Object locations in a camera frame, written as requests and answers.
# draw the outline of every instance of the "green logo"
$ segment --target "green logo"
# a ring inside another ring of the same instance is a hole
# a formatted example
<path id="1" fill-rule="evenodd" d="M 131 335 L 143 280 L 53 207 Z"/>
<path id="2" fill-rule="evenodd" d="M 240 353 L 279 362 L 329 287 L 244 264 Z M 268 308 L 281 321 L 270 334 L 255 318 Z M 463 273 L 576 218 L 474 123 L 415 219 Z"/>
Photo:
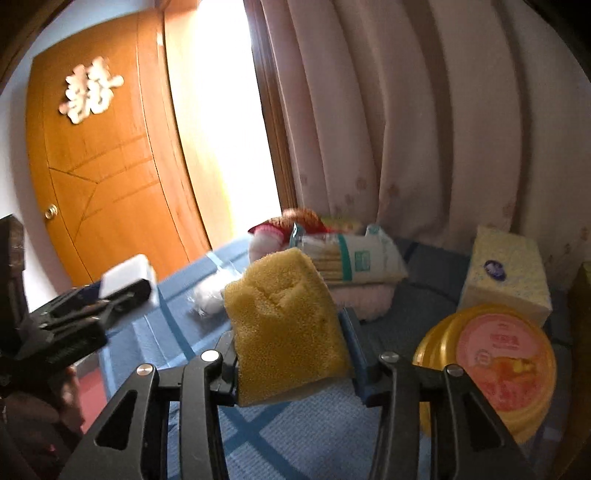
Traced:
<path id="1" fill-rule="evenodd" d="M 368 250 L 355 252 L 355 271 L 368 272 L 371 270 L 370 255 Z"/>

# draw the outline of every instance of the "yellow sponge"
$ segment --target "yellow sponge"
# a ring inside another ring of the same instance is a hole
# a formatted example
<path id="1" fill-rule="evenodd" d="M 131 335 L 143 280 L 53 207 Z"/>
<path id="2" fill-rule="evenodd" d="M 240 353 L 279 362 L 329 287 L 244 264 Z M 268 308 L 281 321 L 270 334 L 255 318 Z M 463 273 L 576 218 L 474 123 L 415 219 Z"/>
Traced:
<path id="1" fill-rule="evenodd" d="M 251 264 L 226 287 L 224 298 L 239 360 L 239 405 L 276 395 L 284 400 L 293 389 L 350 375 L 335 304 L 297 248 Z"/>

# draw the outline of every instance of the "yellow tissue box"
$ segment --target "yellow tissue box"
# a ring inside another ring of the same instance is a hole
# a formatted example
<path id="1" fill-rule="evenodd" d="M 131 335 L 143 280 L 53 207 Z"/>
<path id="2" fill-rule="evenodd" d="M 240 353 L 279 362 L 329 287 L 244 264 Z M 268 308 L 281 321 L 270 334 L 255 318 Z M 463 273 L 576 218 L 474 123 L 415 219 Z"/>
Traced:
<path id="1" fill-rule="evenodd" d="M 542 326 L 552 312 L 544 265 L 535 241 L 478 227 L 459 310 L 484 303 L 514 308 Z"/>

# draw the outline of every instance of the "round pink label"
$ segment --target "round pink label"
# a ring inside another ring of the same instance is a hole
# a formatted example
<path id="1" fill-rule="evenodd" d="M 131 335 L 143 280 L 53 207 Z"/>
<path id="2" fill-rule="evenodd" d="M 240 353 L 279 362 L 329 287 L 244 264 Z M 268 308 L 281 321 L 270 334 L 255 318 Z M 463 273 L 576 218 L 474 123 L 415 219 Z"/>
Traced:
<path id="1" fill-rule="evenodd" d="M 539 396 L 542 348 L 519 318 L 488 313 L 471 320 L 457 343 L 456 361 L 497 411 L 519 410 Z"/>

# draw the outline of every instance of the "gold plastic container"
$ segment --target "gold plastic container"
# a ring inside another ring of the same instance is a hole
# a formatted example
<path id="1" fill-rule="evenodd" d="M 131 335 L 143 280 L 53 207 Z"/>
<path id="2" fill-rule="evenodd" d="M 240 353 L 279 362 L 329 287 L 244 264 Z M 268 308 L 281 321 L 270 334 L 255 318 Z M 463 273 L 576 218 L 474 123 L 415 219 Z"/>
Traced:
<path id="1" fill-rule="evenodd" d="M 556 359 L 541 328 L 503 305 L 481 305 L 442 320 L 425 335 L 413 362 L 441 370 L 459 364 L 501 417 L 517 443 L 542 424 L 556 385 Z M 428 403 L 421 425 L 430 432 Z"/>

